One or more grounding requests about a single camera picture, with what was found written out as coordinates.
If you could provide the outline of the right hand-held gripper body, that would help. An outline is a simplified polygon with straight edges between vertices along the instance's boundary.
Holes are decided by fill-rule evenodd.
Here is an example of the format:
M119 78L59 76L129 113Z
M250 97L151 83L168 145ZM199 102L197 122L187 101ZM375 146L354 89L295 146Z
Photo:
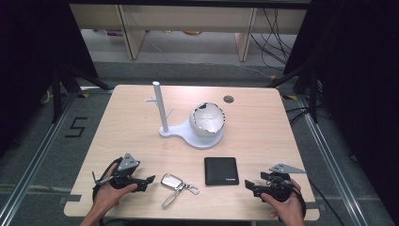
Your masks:
M260 193L266 193L278 202L287 201L295 187L291 173L305 173L305 170L278 163L270 167L269 172L262 171L261 178L266 181L266 185L260 189Z

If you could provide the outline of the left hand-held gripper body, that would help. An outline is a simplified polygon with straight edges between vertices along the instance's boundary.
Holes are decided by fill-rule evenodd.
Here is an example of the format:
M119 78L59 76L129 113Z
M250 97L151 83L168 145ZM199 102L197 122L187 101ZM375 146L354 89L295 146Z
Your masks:
M124 188L131 184L145 185L146 179L136 179L133 177L133 173L139 166L140 162L135 160L129 153L126 153L124 157L121 157L117 161L117 166L113 169L110 180L110 185L115 189Z

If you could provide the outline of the person's right hand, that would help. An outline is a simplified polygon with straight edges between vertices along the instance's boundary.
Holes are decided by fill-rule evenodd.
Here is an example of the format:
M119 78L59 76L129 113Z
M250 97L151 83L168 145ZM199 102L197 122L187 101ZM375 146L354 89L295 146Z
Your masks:
M279 218L285 226L305 226L301 202L295 193L286 202L278 202L266 193L261 198L274 208L270 218Z

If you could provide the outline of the person's left hand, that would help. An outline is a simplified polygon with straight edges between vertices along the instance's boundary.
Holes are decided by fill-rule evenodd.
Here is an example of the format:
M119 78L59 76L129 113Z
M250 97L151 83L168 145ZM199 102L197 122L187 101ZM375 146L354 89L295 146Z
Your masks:
M135 191L137 184L131 184L124 188L115 189L109 183L102 185L93 202L91 212L97 217L102 218L107 211L119 205L119 200L126 194Z

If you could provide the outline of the black leather wallet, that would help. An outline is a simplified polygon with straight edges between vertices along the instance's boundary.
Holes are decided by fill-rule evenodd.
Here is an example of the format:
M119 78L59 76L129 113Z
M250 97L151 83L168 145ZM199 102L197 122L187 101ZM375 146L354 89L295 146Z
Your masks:
M239 184L234 157L205 157L204 169L207 186L234 186Z

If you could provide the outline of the white stand with pegs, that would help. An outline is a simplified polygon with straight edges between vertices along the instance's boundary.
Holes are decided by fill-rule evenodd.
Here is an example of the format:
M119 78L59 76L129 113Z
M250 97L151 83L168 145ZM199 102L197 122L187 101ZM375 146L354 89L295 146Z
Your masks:
M184 140L189 146L200 150L211 149L221 141L224 136L224 128L221 133L215 137L200 137L196 135L194 130L191 128L189 123L189 116L184 122L179 125L169 124L168 116L172 113L172 110L170 110L168 113L165 110L161 85L158 81L153 81L152 87L155 97L148 100L148 103L152 102L157 105L161 120L161 127L159 128L158 133L161 137L179 137Z

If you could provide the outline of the black metal stand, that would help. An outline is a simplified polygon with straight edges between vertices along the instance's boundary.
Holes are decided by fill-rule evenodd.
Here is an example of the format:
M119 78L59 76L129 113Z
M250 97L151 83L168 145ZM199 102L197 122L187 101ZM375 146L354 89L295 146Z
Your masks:
M112 87L102 82L97 73L85 73L82 70L68 64L58 64L54 67L52 75L54 116L52 123L58 121L63 112L61 101L61 87L64 87L68 93L77 94L82 89L76 81L76 77L83 78L89 83L103 90L111 90Z
M296 76L298 79L295 83L294 92L296 94L303 94L306 90L310 92L310 105L308 108L308 113L311 115L313 122L317 123L316 100L318 78L313 66L309 62L304 63L289 73L285 73L282 78L273 81L271 84L267 85L267 87L276 88Z

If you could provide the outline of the dark curtain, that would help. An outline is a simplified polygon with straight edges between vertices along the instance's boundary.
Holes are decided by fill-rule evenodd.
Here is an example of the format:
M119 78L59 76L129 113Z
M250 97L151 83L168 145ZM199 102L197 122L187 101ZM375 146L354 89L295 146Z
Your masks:
M287 71L311 52L330 113L399 225L399 0L311 0Z
M70 4L0 0L0 158L38 107L56 69L97 75Z

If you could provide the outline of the light wooden desk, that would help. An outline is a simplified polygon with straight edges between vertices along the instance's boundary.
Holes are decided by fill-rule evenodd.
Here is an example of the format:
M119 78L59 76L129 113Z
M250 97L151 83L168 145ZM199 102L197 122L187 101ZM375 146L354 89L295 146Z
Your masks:
M304 9L212 8L71 4L81 29L119 30L130 59L138 56L145 33L158 31L224 32L235 36L238 57L247 59L252 33L276 31L294 35L304 20Z

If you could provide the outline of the aluminium floor rail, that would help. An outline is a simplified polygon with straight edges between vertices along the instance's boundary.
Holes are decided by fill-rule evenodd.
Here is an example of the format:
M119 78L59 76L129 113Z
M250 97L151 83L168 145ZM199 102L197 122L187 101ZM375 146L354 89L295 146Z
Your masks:
M66 96L64 103L61 105L60 115L49 125L46 134L40 141L40 145L34 152L34 155L24 165L24 173L14 186L9 187L10 194L7 201L0 208L0 226L9 226L14 218L15 213L21 205L33 179L36 177L42 162L56 138L56 134L62 126L63 121L76 98L76 93L68 94Z
M337 126L327 116L317 123L310 114L304 119L327 166L332 181L353 226L394 226L359 163L349 157L349 149Z

